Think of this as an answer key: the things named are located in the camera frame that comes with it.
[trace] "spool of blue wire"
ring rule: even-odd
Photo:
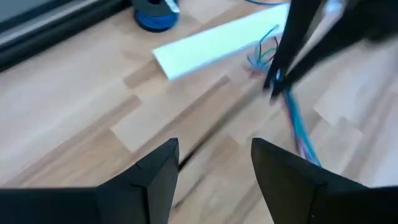
[[[172,12],[164,0],[133,0],[133,4],[137,24],[149,32],[166,31],[178,21],[178,13]]]

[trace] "wire spool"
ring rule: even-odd
[[[178,21],[178,0],[131,0],[136,23],[149,32],[164,32]]]

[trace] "wooden floor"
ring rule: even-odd
[[[185,0],[163,34],[141,30],[126,10],[3,72],[0,186],[98,185],[178,137],[180,158],[200,152],[178,177],[170,223],[272,223],[251,138],[294,147],[280,103],[245,70],[252,48],[174,82],[151,54],[261,9]],[[398,184],[397,43],[359,43],[295,88],[323,166],[368,186]]]

